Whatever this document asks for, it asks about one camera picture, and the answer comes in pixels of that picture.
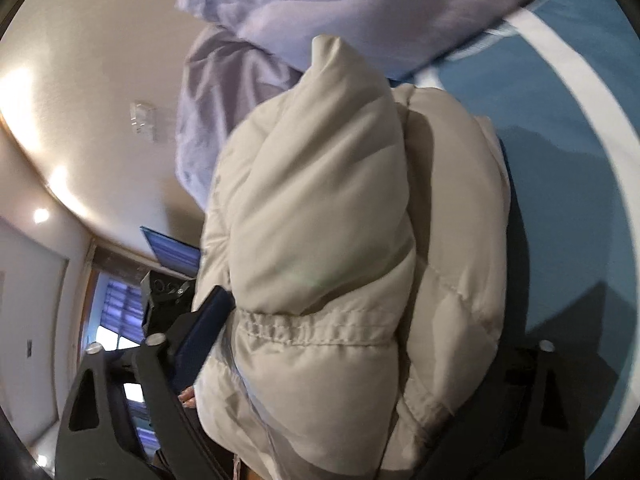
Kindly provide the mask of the person's left hand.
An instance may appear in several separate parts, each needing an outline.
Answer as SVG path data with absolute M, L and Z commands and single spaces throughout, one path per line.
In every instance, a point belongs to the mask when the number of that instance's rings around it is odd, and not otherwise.
M 196 408 L 196 400 L 195 400 L 195 391 L 194 387 L 188 387 L 180 392 L 178 395 L 178 400 L 181 405 L 187 410 L 194 410 Z

